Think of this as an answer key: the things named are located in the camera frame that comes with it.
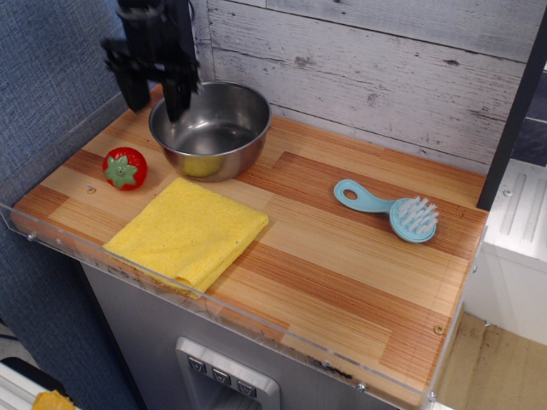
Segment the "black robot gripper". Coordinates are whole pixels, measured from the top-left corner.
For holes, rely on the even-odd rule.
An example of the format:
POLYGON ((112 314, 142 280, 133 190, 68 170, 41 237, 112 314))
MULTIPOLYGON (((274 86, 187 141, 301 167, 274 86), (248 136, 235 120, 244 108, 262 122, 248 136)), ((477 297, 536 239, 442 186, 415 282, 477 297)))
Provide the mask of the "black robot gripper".
POLYGON ((127 106, 138 112, 150 101, 148 81, 162 82, 170 122, 190 107, 200 79, 190 1, 119 1, 115 12, 124 38, 106 38, 106 65, 127 106))

